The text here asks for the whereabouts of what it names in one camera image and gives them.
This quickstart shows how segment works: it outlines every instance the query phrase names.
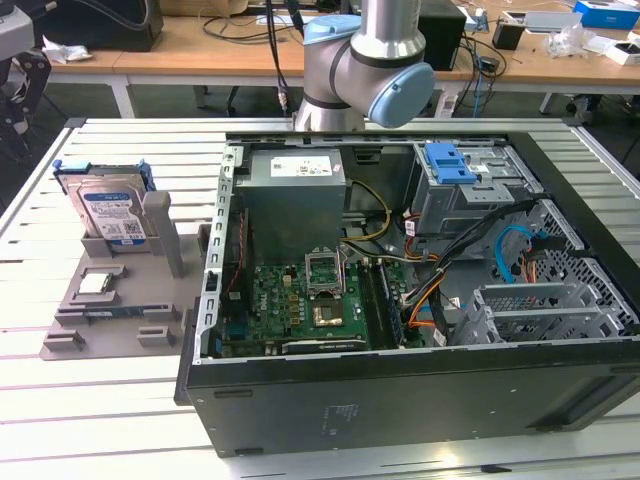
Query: yellow wire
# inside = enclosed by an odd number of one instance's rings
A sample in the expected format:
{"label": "yellow wire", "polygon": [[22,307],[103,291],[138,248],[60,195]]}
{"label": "yellow wire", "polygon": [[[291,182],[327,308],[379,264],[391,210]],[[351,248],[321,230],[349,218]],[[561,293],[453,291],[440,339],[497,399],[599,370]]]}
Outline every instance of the yellow wire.
{"label": "yellow wire", "polygon": [[378,193],[369,185],[367,185],[364,182],[361,182],[360,180],[352,180],[352,183],[355,185],[360,185],[367,192],[373,195],[376,198],[376,200],[380,202],[380,204],[382,205],[382,208],[384,208],[384,212],[387,218],[385,219],[385,222],[379,231],[375,233],[371,233],[369,235],[362,235],[359,237],[346,237],[346,238],[343,238],[342,241],[343,242],[367,242],[369,240],[375,240],[378,237],[381,237],[382,235],[387,233],[387,230],[389,230],[389,227],[391,226],[391,210],[389,210],[389,207],[387,206],[386,202],[382,199],[382,197],[378,195]]}

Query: blue hard drive label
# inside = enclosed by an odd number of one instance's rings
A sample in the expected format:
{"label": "blue hard drive label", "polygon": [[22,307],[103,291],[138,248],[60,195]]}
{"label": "blue hard drive label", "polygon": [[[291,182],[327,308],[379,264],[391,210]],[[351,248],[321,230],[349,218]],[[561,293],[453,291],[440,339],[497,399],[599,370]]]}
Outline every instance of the blue hard drive label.
{"label": "blue hard drive label", "polygon": [[144,243],[147,237],[140,219],[131,213],[133,200],[128,193],[85,193],[84,200],[93,223],[105,240],[122,242],[120,245]]}

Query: hard drive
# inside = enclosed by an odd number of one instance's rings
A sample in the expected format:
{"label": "hard drive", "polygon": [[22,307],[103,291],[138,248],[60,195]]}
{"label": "hard drive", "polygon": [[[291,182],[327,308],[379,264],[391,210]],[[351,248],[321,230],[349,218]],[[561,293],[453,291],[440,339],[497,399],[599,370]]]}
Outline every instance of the hard drive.
{"label": "hard drive", "polygon": [[117,167],[57,160],[53,166],[54,176],[71,198],[87,237],[130,246],[157,236],[155,225],[143,214],[144,196],[155,190],[151,168],[144,160]]}

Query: sticker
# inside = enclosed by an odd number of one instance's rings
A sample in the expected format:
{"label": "sticker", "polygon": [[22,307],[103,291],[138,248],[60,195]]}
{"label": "sticker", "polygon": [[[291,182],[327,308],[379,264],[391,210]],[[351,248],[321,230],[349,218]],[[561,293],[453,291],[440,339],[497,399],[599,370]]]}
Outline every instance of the sticker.
{"label": "sticker", "polygon": [[329,157],[275,157],[271,160],[272,177],[330,177]]}
{"label": "sticker", "polygon": [[489,173],[489,168],[486,165],[469,165],[469,170],[474,173]]}
{"label": "sticker", "polygon": [[447,346],[447,339],[444,335],[442,335],[442,333],[440,333],[440,330],[438,330],[437,328],[433,329],[433,339],[441,347]]}
{"label": "sticker", "polygon": [[85,312],[85,317],[113,317],[111,312]]}
{"label": "sticker", "polygon": [[128,193],[87,193],[84,200],[105,240],[147,238],[140,219],[130,212],[133,200]]}
{"label": "sticker", "polygon": [[322,436],[349,435],[355,428],[360,405],[332,405],[326,407],[322,416]]}
{"label": "sticker", "polygon": [[404,229],[410,237],[416,236],[416,223],[413,220],[407,220],[404,222]]}

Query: wooden table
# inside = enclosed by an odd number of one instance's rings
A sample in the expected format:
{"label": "wooden table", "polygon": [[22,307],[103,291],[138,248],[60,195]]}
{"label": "wooden table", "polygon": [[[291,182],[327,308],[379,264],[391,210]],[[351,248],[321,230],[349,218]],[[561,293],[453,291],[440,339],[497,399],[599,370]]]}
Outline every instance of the wooden table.
{"label": "wooden table", "polygon": [[[490,20],[503,10],[527,10],[531,1],[499,7],[477,0],[486,6]],[[544,10],[569,11],[567,6],[548,3]],[[240,45],[218,40],[202,32],[202,23],[194,17],[166,17],[161,37],[148,53],[93,52],[95,58],[82,63],[55,65],[51,82],[103,83],[111,86],[122,117],[135,117],[135,102],[130,85],[210,85],[275,86],[275,68],[268,44]],[[245,19],[234,19],[246,23]],[[222,21],[210,28],[219,32]],[[251,35],[264,32],[265,26],[230,25],[225,35]],[[625,38],[627,32],[601,30],[601,35]],[[493,33],[476,33],[475,38],[491,43]],[[278,34],[280,64],[290,86],[302,86],[304,52],[300,36],[293,29]],[[622,67],[606,57],[589,53],[588,58],[551,58],[544,47],[546,35],[525,33],[518,49],[503,51],[508,66],[493,87],[496,91],[541,92],[548,99],[553,93],[640,94],[640,68]],[[483,54],[496,56],[490,51]],[[451,116],[450,100],[464,90],[471,79],[472,60],[461,51],[451,72],[436,73],[436,89],[442,90],[436,116]]]}

